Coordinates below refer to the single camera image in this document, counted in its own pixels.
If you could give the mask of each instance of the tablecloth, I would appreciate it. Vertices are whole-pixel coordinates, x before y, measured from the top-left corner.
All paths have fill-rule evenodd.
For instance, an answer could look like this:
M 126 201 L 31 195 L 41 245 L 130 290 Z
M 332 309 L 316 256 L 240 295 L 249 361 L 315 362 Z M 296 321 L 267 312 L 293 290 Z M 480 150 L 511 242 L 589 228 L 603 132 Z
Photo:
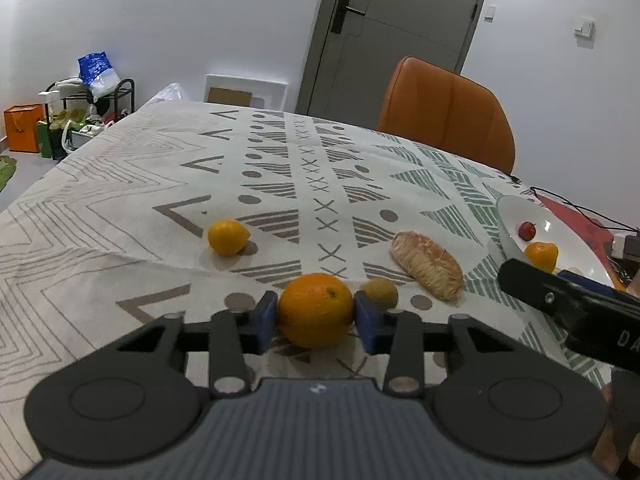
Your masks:
M 588 377 L 608 368 L 564 348 L 566 334 L 504 294 L 495 203 L 536 199 L 482 164 L 389 134 L 295 114 L 226 105 L 150 105 L 69 155 L 0 215 L 0 478 L 39 458 L 22 418 L 46 374 L 158 316 L 207 320 L 249 310 L 267 290 L 327 272 L 352 290 L 385 277 L 399 308 L 423 320 L 476 317 Z M 208 226 L 235 218 L 251 237 L 216 256 Z M 465 277 L 456 304 L 436 300 L 389 255 L 402 230 L 451 252 Z M 188 377 L 206 384 L 206 362 Z M 263 376 L 382 378 L 355 333 L 337 349 L 308 351 L 276 336 L 247 356 Z M 446 376 L 425 354 L 426 380 Z

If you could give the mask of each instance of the gray door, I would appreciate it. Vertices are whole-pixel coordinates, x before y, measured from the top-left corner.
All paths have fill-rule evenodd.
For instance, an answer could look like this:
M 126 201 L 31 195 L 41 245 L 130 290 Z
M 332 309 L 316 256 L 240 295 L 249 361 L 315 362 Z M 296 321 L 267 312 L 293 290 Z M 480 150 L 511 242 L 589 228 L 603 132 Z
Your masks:
M 375 128 L 404 56 L 456 69 L 478 1 L 350 0 L 364 16 L 346 12 L 342 31 L 326 35 L 309 115 Z

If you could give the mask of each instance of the blue and white package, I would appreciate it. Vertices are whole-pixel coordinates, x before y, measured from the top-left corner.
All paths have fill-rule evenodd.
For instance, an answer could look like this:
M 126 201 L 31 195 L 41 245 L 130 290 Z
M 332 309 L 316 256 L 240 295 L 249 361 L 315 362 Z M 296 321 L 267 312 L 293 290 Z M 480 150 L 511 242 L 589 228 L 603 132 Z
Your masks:
M 94 100 L 113 92 L 120 82 L 104 52 L 87 54 L 78 59 L 78 65 L 82 82 L 91 89 Z

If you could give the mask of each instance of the yellow fruit in bowl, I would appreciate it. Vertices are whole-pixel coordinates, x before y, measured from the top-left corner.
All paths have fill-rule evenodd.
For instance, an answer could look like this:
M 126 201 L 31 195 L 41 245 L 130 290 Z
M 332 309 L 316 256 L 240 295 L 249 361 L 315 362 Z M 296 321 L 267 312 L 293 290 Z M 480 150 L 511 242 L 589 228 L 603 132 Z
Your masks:
M 278 302 L 278 325 L 302 348 L 335 346 L 353 322 L 353 297 L 335 276 L 314 272 L 293 280 Z
M 213 222 L 207 232 L 209 245 L 220 256 L 239 253 L 249 239 L 249 231 L 237 220 Z
M 524 255 L 529 259 L 534 267 L 553 272 L 558 262 L 558 246 L 545 242 L 533 242 L 524 249 Z
M 398 304 L 398 288 L 386 278 L 373 278 L 360 286 L 360 290 L 369 297 L 380 310 L 395 308 Z

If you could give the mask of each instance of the brown cardboard piece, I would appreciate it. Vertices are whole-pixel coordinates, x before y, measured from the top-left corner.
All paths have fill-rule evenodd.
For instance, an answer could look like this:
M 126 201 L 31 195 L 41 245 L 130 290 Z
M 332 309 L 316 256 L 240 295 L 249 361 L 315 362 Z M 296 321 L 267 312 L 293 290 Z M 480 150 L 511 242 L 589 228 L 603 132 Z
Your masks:
M 251 105 L 251 94 L 240 90 L 229 90 L 227 88 L 209 88 L 207 103 L 219 103 L 221 105 L 249 106 Z

